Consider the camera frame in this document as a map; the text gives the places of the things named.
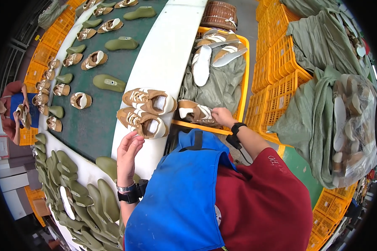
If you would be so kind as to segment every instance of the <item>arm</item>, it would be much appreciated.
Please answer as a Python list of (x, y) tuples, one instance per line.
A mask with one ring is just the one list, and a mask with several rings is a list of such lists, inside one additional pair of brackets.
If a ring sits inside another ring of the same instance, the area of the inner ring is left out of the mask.
[[(232, 128), (238, 121), (232, 117), (230, 111), (226, 108), (214, 108), (212, 109), (212, 117), (221, 125)], [(239, 127), (237, 133), (241, 144), (246, 152), (251, 156), (253, 160), (256, 159), (259, 153), (262, 152), (270, 145), (263, 139), (258, 133), (247, 127)]]
[[(134, 159), (145, 142), (144, 137), (136, 135), (137, 132), (127, 134), (117, 148), (117, 185), (119, 187), (131, 186), (134, 183), (133, 176), (136, 169)], [(120, 202), (122, 223), (125, 227), (137, 204), (138, 202), (133, 204), (127, 204), (125, 201)]]

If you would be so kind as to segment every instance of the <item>person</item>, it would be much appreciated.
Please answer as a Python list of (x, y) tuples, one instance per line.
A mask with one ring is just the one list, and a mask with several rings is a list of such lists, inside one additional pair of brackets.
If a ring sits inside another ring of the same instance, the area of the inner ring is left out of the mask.
[(0, 98), (0, 117), (4, 133), (16, 145), (20, 144), (20, 128), (23, 128), (19, 114), (15, 112), (19, 104), (25, 106), (26, 112), (29, 112), (26, 85), (21, 81), (14, 81), (5, 86)]
[[(214, 108), (212, 117), (228, 128), (237, 123), (226, 108)], [(123, 249), (306, 250), (313, 224), (307, 188), (256, 132), (240, 126), (237, 137), (250, 166), (234, 166), (229, 149), (212, 133), (180, 132), (141, 202), (120, 202)], [(134, 184), (134, 158), (144, 143), (135, 131), (122, 139), (118, 187)]]

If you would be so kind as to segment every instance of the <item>wristwatch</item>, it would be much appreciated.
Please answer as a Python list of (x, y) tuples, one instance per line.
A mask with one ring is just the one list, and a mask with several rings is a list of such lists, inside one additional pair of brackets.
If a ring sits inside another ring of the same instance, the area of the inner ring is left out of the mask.
[(236, 135), (239, 132), (239, 127), (241, 126), (247, 126), (247, 125), (241, 122), (234, 123), (234, 125), (231, 128), (233, 135)]

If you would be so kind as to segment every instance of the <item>white insole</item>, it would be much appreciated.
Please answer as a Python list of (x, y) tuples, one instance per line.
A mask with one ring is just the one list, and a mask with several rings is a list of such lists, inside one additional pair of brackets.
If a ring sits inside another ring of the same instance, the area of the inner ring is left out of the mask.
[(155, 101), (153, 104), (155, 108), (162, 110), (163, 107), (165, 106), (165, 102), (166, 102), (165, 96), (158, 96), (155, 98)]
[(201, 47), (201, 51), (196, 64), (193, 67), (192, 75), (194, 83), (198, 86), (204, 86), (209, 77), (209, 59), (211, 58), (211, 47), (204, 45)]

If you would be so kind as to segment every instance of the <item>shoelace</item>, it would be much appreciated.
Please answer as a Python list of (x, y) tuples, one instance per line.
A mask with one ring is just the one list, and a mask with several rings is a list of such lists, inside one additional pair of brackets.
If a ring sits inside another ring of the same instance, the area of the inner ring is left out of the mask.
[(145, 101), (148, 101), (148, 94), (145, 94), (145, 93), (141, 93), (141, 92), (138, 92), (138, 91), (136, 91), (136, 92), (133, 92), (133, 93), (131, 93), (131, 96), (130, 96), (130, 99), (132, 99), (132, 100), (134, 100), (135, 102), (137, 101), (137, 100), (139, 100), (139, 101), (143, 101), (143, 99), (145, 100)]
[(137, 125), (137, 122), (140, 118), (135, 113), (128, 113), (126, 120), (129, 124)]

